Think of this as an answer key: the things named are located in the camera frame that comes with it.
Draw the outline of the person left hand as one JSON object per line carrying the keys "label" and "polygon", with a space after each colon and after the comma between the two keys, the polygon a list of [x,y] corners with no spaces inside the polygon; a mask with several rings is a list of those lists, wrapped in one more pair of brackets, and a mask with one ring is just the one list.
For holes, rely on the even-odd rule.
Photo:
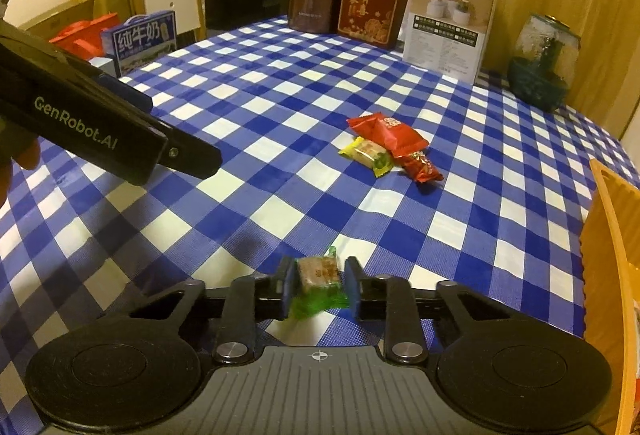
{"label": "person left hand", "polygon": [[34,170],[40,161],[38,136],[6,118],[1,119],[0,133],[0,206],[12,185],[13,166]]}

